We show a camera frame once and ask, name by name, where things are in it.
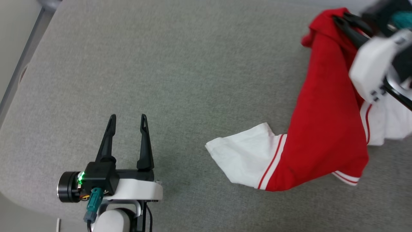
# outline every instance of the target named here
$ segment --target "teal cable connector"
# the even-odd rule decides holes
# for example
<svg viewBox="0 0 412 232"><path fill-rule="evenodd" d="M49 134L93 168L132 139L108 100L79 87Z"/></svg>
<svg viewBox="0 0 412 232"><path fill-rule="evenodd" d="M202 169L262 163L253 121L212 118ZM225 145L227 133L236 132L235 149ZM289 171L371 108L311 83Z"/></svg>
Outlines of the teal cable connector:
<svg viewBox="0 0 412 232"><path fill-rule="evenodd" d="M412 12L401 11L393 14L392 22L398 29L412 28Z"/></svg>
<svg viewBox="0 0 412 232"><path fill-rule="evenodd" d="M89 202L86 207L86 213L83 218L84 222L91 221L91 223L94 223L96 221L97 210L99 209L100 204L102 204L103 197L103 189L94 188L91 190Z"/></svg>

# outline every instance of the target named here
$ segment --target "gray couch cushion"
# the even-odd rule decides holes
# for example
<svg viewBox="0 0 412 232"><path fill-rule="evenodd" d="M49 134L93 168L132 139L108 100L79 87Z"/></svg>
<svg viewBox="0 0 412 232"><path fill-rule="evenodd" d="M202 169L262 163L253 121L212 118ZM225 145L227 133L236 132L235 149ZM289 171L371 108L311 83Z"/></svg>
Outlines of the gray couch cushion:
<svg viewBox="0 0 412 232"><path fill-rule="evenodd" d="M371 148L357 187L332 175L286 192L231 184L204 148L268 122L286 133L319 8L270 0L65 0L0 131L0 191L81 221L63 204L64 171L83 170L117 114L113 155L134 168L148 116L157 231L406 231L412 226L411 140Z"/></svg>

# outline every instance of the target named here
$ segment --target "black cable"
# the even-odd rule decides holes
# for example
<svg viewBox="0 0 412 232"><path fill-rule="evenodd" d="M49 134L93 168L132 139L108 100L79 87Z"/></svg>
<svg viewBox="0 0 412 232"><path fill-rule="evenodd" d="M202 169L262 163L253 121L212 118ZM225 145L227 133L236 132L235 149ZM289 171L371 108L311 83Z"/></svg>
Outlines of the black cable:
<svg viewBox="0 0 412 232"><path fill-rule="evenodd" d="M152 228L153 228L153 217L152 217L152 212L149 209L149 206L146 206L148 212L149 212L149 216L150 216L150 227L149 227L149 232L152 232Z"/></svg>
<svg viewBox="0 0 412 232"><path fill-rule="evenodd" d="M87 220L87 232L91 232L91 220Z"/></svg>

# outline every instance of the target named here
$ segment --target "red stripe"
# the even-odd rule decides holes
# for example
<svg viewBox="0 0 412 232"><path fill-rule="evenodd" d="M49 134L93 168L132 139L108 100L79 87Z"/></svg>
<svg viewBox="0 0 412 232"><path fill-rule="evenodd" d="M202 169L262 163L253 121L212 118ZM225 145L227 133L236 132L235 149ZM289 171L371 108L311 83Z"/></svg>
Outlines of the red stripe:
<svg viewBox="0 0 412 232"><path fill-rule="evenodd" d="M338 175L338 176L340 176L342 179L345 179L346 181L349 181L349 182L354 183L354 184L357 184L357 183L358 183L357 181L352 181L352 180L346 179L345 177L339 175L339 173L336 173L336 172L333 172L333 173L336 174L336 175Z"/></svg>
<svg viewBox="0 0 412 232"><path fill-rule="evenodd" d="M277 156L277 154L278 154L279 148L281 147L281 143L282 143L282 138L283 138L283 136L284 136L284 135L281 135L281 138L279 139L278 148L276 149L276 152L275 152L275 155L273 156L272 162L270 162L269 166L268 166L267 169L266 169L266 172L263 174L263 177L262 177L262 179L260 180L258 189L260 189L260 186L262 185L263 179L265 178L267 172L269 171L270 167L271 167L272 164L273 164L273 161L275 160L275 158L276 158L276 156Z"/></svg>
<svg viewBox="0 0 412 232"><path fill-rule="evenodd" d="M370 108L372 108L372 104L369 105L366 111L366 128L368 128L368 139L366 140L366 144L369 144L369 141L370 141L370 130L369 130L369 119L368 119Z"/></svg>

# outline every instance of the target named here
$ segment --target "cable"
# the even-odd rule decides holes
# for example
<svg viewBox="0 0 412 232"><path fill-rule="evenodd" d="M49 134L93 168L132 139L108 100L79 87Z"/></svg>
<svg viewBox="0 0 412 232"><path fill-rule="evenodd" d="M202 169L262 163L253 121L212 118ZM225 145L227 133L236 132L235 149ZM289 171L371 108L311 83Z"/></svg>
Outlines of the cable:
<svg viewBox="0 0 412 232"><path fill-rule="evenodd" d="M57 225L56 225L56 232L60 232L60 222L61 222L61 219L58 218L57 219Z"/></svg>
<svg viewBox="0 0 412 232"><path fill-rule="evenodd" d="M89 198L90 198L90 195L83 195L83 196L80 196L80 200L81 200L81 201L88 201L88 200L89 200Z"/></svg>
<svg viewBox="0 0 412 232"><path fill-rule="evenodd" d="M91 232L91 220L87 220L87 232Z"/></svg>
<svg viewBox="0 0 412 232"><path fill-rule="evenodd" d="M149 227L149 232L152 232L152 228L153 228L153 217L152 217L152 212L149 209L149 206L146 206L148 212L149 212L149 216L150 216L150 227Z"/></svg>

